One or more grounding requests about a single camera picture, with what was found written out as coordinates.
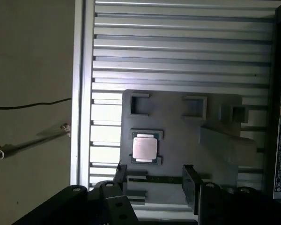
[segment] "wall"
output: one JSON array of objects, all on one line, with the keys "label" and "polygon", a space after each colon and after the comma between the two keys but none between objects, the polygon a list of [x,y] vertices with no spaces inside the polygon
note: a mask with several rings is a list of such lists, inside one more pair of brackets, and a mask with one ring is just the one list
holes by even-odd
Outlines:
[{"label": "wall", "polygon": [[[72,95],[74,0],[0,0],[0,106]],[[71,102],[0,111],[0,144],[40,138],[70,122]],[[0,161],[0,225],[69,184],[70,138]]]}]

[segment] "metal bar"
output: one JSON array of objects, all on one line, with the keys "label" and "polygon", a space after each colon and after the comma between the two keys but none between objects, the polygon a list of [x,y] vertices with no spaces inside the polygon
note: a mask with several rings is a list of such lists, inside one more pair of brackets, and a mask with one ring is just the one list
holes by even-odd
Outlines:
[{"label": "metal bar", "polygon": [[122,83],[122,84],[149,84],[149,85],[174,85],[174,86],[204,86],[204,87],[218,87],[218,88],[260,88],[266,89],[267,85],[260,85],[255,83],[214,83],[214,82],[190,82],[190,81],[164,81],[164,80],[144,80],[144,79],[114,79],[114,78],[96,78],[97,83]]},{"label": "metal bar", "polygon": [[82,56],[82,25],[83,1],[75,1],[74,22],[74,59],[73,59],[73,91],[72,91],[72,122],[71,122],[71,168],[70,184],[79,184],[80,154],[80,93],[81,93],[81,56]]},{"label": "metal bar", "polygon": [[198,214],[200,186],[203,183],[201,177],[194,170],[193,165],[182,167],[182,190],[187,203],[193,209],[194,215]]},{"label": "metal bar", "polygon": [[108,92],[93,92],[92,99],[112,99],[112,100],[122,100],[122,93],[108,93]]},{"label": "metal bar", "polygon": [[222,8],[191,8],[191,7],[132,7],[132,6],[100,6],[96,5],[96,13],[129,13],[155,15],[191,15],[239,18],[273,18],[272,10],[230,10]]},{"label": "metal bar", "polygon": [[271,45],[241,43],[205,43],[185,41],[112,40],[95,39],[95,48],[148,49],[172,51],[208,51],[221,53],[246,53],[271,55]]},{"label": "metal bar", "polygon": [[251,1],[243,0],[231,2],[229,0],[96,0],[96,5],[109,6],[165,6],[165,7],[196,7],[204,8],[240,8],[240,9],[276,9],[281,1]]},{"label": "metal bar", "polygon": [[84,46],[81,79],[80,184],[89,188],[89,143],[93,67],[95,1],[85,1]]},{"label": "metal bar", "polygon": [[134,35],[152,37],[179,37],[179,38],[216,38],[234,40],[271,41],[271,32],[242,32],[242,31],[211,31],[211,30],[164,30],[164,29],[139,29],[95,27],[96,35]]},{"label": "metal bar", "polygon": [[134,57],[155,59],[179,59],[179,60],[216,60],[216,61],[239,61],[239,62],[262,62],[270,63],[271,56],[266,54],[239,54],[219,52],[164,52],[142,50],[113,50],[95,49],[94,56],[106,57]]},{"label": "metal bar", "polygon": [[268,89],[252,89],[252,88],[218,88],[218,87],[196,87],[196,86],[180,86],[180,85],[149,85],[149,84],[127,84],[127,83],[93,83],[93,90],[164,90],[164,91],[180,91],[202,93],[202,90],[211,94],[237,94],[241,96],[267,96]]},{"label": "metal bar", "polygon": [[94,69],[101,70],[145,70],[152,72],[186,72],[226,75],[253,75],[269,76],[269,67],[257,66],[228,66],[213,64],[169,64],[148,62],[116,62],[94,61]]},{"label": "metal bar", "polygon": [[30,149],[30,148],[38,146],[40,144],[44,144],[44,143],[49,142],[49,141],[52,141],[56,138],[59,138],[59,137],[62,137],[64,135],[66,135],[66,134],[67,134],[67,132],[61,132],[61,133],[56,134],[56,135],[39,138],[39,139],[36,139],[36,140],[33,140],[33,141],[18,144],[16,146],[6,145],[6,146],[3,146],[3,147],[0,147],[0,150],[4,152],[4,158],[3,159],[5,159],[5,158],[8,158],[10,156],[13,156],[16,153],[19,153],[21,151]]},{"label": "metal bar", "polygon": [[227,76],[227,75],[206,75],[206,74],[176,74],[176,73],[140,73],[140,72],[119,72],[119,71],[94,71],[93,78],[113,79],[142,79],[142,80],[163,80],[163,81],[189,81],[189,82],[216,82],[216,83],[252,83],[268,84],[266,76]]},{"label": "metal bar", "polygon": [[230,22],[204,20],[170,20],[170,19],[134,19],[95,17],[95,26],[98,27],[133,27],[159,29],[189,29],[189,30],[228,30],[272,32],[272,24],[266,22]]}]

